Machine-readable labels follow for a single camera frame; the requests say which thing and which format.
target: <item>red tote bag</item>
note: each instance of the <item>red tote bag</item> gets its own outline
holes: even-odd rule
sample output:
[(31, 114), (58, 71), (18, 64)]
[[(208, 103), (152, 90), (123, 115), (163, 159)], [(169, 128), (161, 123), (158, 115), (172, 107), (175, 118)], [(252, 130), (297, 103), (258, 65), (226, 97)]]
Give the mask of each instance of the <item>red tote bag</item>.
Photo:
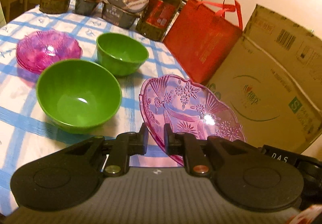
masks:
[[(188, 76), (205, 84), (229, 54), (243, 32), (240, 4), (188, 0), (163, 43)], [(220, 7), (214, 12), (206, 5)], [(225, 12), (237, 12), (239, 25), (225, 20)]]

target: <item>transparent pink bowl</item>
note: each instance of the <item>transparent pink bowl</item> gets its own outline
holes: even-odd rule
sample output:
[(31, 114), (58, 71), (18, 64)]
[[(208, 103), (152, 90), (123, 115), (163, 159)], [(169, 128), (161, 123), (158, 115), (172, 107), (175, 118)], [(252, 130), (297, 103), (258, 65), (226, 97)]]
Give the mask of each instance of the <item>transparent pink bowl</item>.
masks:
[(16, 48), (18, 64), (38, 74), (59, 60), (79, 59), (82, 53), (76, 39), (56, 30), (35, 31), (20, 40)]
[[(142, 118), (151, 136), (165, 151), (163, 126), (188, 132), (198, 139), (218, 136), (230, 141), (246, 138), (234, 112), (205, 86), (176, 75), (146, 80), (139, 95)], [(181, 156), (171, 156), (183, 165)]]

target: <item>blue and white checkered tablecloth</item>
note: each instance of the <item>blue and white checkered tablecloth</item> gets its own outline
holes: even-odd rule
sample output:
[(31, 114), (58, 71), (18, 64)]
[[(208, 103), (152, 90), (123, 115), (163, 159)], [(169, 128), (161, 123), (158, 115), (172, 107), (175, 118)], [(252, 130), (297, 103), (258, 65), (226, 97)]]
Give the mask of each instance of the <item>blue and white checkered tablecloth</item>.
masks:
[[(0, 29), (0, 212), (9, 215), (17, 204), (10, 191), (10, 178), (22, 165), (80, 142), (89, 135), (73, 135), (52, 125), (40, 108), (35, 92), (38, 75), (22, 69), (16, 61), (17, 42), (35, 30), (55, 29), (76, 38), (83, 49), (83, 59), (96, 60), (96, 37), (104, 32), (128, 35), (149, 51), (149, 59), (133, 75), (118, 79), (123, 94), (117, 114), (92, 134), (114, 138), (127, 131), (138, 131), (143, 120), (139, 109), (139, 92), (143, 82), (164, 74), (187, 75), (168, 49), (133, 31), (124, 30), (99, 17), (72, 13), (47, 15), (36, 7)], [(131, 165), (170, 167), (177, 163), (163, 153), (149, 138), (145, 156), (132, 156)]]

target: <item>gray ribbed surface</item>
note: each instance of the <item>gray ribbed surface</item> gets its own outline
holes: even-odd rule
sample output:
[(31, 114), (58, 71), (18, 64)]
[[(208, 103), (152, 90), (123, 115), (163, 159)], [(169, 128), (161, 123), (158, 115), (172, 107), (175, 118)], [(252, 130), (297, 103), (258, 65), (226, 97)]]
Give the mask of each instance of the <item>gray ribbed surface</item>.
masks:
[(5, 224), (284, 224), (295, 209), (255, 213), (225, 201), (205, 178), (189, 176), (184, 168), (130, 168), (128, 174), (107, 178), (85, 203), (59, 212), (21, 207)]

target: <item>brass screw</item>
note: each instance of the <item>brass screw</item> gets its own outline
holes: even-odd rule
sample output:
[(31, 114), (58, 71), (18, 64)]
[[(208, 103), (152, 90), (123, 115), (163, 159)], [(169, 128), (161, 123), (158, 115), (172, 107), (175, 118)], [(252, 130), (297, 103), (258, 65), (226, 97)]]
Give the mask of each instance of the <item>brass screw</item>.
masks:
[(207, 166), (205, 166), (205, 165), (197, 165), (197, 166), (194, 166), (193, 170), (196, 173), (204, 174), (204, 173), (207, 173), (209, 171), (209, 168)]
[(116, 174), (121, 171), (121, 168), (117, 165), (109, 165), (105, 168), (105, 171), (110, 174)]

